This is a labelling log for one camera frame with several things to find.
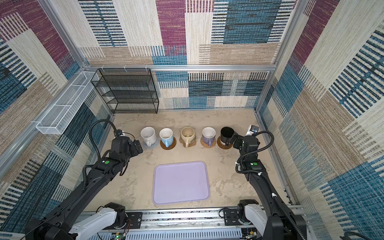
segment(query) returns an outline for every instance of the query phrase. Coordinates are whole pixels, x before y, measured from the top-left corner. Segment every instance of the patterned wall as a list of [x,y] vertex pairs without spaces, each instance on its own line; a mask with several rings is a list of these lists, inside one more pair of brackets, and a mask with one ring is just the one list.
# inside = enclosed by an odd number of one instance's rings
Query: patterned wall
[[384,239],[384,1],[310,0],[260,113],[318,239]]
[[159,109],[256,106],[268,72],[154,72]]
[[271,64],[296,0],[52,0],[91,65]]
[[0,0],[0,155],[79,69],[37,0]]
[[[31,219],[41,219],[82,181],[81,170],[96,154],[88,130],[109,118],[101,97],[92,90],[62,135],[38,134],[0,180],[0,230],[23,233]],[[106,124],[98,124],[98,144]]]

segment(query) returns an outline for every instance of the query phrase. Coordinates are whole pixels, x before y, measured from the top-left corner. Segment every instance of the mug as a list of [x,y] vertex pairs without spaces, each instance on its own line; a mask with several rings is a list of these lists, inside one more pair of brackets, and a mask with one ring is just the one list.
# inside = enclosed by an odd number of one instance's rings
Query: mug
[[228,147],[231,144],[234,133],[235,130],[233,130],[231,127],[223,127],[220,131],[220,141],[222,144]]
[[181,130],[180,133],[181,140],[185,143],[185,147],[188,147],[190,143],[196,139],[195,130],[191,127],[185,127]]
[[163,128],[160,133],[161,141],[166,147],[169,147],[173,143],[173,132],[170,128]]
[[144,139],[145,144],[150,147],[157,141],[155,129],[153,127],[145,127],[140,132],[141,137]]
[[208,146],[212,146],[212,143],[215,140],[216,131],[211,127],[206,127],[203,129],[203,142]]

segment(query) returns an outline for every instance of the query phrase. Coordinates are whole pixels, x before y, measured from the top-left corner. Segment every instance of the black mug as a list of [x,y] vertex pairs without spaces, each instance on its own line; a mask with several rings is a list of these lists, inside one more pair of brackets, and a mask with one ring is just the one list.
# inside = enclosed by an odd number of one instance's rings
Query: black mug
[[223,127],[220,131],[220,140],[225,143],[225,146],[229,146],[232,142],[233,134],[235,130],[231,127]]

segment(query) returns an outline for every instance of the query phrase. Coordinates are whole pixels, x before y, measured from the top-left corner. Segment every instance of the brown wooden coaster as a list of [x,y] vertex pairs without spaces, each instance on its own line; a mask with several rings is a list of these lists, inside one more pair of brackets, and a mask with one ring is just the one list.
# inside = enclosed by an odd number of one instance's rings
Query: brown wooden coaster
[[211,146],[208,146],[208,144],[205,144],[205,142],[203,141],[203,138],[200,138],[200,143],[203,147],[206,147],[206,148],[212,148],[216,145],[216,139],[214,140],[214,142],[212,143]]
[[219,139],[220,137],[217,138],[217,145],[222,148],[222,149],[230,149],[232,147],[232,144],[229,144],[226,146],[225,144],[221,143],[221,140]]
[[172,148],[174,148],[174,147],[176,146],[176,142],[177,142],[177,141],[176,141],[176,138],[173,137],[173,143],[172,143],[172,145],[169,146],[169,147],[166,147],[166,146],[164,145],[163,141],[160,140],[160,146],[161,146],[163,149],[165,149],[165,150],[170,150],[170,149],[172,149]]
[[[179,138],[179,141],[180,141],[180,143],[183,144],[183,146],[185,147],[185,143],[181,140],[181,138]],[[190,143],[190,144],[188,145],[188,147],[193,147],[193,146],[195,146],[195,145],[196,145],[196,139],[195,139],[192,143]]]

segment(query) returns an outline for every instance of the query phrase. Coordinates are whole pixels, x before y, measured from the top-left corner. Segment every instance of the purple mug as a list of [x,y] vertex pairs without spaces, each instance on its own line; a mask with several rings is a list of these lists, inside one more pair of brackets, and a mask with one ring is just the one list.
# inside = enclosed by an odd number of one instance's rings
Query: purple mug
[[216,131],[211,127],[206,127],[203,129],[203,142],[208,146],[212,146],[212,143],[215,140]]

